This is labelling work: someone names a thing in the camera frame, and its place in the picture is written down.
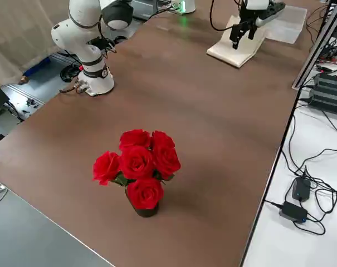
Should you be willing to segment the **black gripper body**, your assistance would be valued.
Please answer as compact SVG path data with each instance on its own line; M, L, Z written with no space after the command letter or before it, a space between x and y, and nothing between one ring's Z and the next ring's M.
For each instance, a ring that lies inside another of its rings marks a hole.
M237 1L240 24L256 25L257 19L257 1Z

